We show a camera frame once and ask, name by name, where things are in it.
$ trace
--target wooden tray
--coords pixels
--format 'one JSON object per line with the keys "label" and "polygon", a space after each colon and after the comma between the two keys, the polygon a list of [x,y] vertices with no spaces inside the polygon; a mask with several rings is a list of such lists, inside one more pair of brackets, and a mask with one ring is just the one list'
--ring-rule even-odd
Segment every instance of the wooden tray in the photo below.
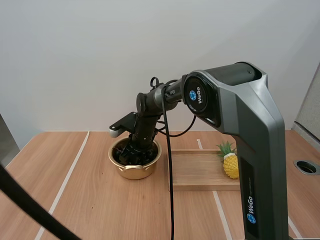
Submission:
{"label": "wooden tray", "polygon": [[219,150],[172,150],[173,190],[240,191],[239,179],[226,175],[218,154]]}

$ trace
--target pot handle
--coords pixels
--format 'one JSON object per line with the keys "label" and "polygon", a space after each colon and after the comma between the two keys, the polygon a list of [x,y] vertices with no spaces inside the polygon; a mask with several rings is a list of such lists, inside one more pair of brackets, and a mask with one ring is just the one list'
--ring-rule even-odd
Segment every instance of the pot handle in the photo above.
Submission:
{"label": "pot handle", "polygon": [[128,171],[130,169],[140,169],[140,170],[143,170],[143,166],[141,165],[127,165],[127,166],[124,166],[123,168],[120,168],[119,169],[122,171],[122,172],[125,172],[125,171]]}

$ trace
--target wooden table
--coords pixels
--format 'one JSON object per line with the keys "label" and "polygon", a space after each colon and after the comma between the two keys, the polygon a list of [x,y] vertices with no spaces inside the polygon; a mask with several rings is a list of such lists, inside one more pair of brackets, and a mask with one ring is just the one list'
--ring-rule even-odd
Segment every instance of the wooden table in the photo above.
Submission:
{"label": "wooden table", "polygon": [[[118,175],[108,159],[108,148],[115,141],[108,132],[41,133],[6,169],[36,201],[84,240],[166,240],[171,231],[167,145],[164,136],[158,135],[157,140],[163,154],[156,172],[142,180]],[[222,140],[234,142],[216,131],[191,131],[171,138],[171,147],[197,149],[202,145],[203,149],[214,149]],[[320,237],[320,175],[300,173],[295,160],[320,164],[320,153],[288,130],[289,234],[293,238]],[[177,191],[174,204],[175,240],[244,239],[239,191]],[[55,239],[46,230],[38,234],[40,229],[0,193],[1,240]]]}

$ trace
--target blue logo circle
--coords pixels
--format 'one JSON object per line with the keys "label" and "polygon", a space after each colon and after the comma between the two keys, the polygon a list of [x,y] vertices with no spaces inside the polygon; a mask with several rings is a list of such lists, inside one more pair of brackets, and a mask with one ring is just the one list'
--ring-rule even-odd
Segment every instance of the blue logo circle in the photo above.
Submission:
{"label": "blue logo circle", "polygon": [[190,91],[189,96],[190,96],[190,98],[191,98],[192,101],[194,101],[194,100],[197,99],[196,92],[193,91],[193,90]]}
{"label": "blue logo circle", "polygon": [[255,217],[254,217],[252,214],[248,213],[248,214],[246,215],[246,217],[248,218],[248,220],[250,221],[250,223],[252,223],[252,224],[255,224],[255,223],[256,223],[256,219],[255,219]]}

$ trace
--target white wall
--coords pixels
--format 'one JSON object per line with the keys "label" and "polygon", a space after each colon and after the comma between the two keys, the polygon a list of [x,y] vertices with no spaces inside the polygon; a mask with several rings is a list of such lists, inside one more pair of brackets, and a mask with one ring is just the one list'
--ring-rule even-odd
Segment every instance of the white wall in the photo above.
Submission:
{"label": "white wall", "polygon": [[[103,131],[153,76],[249,61],[291,128],[319,42],[317,0],[3,0],[0,113],[19,147],[42,131]],[[172,130],[192,120],[185,106],[169,116]]]}

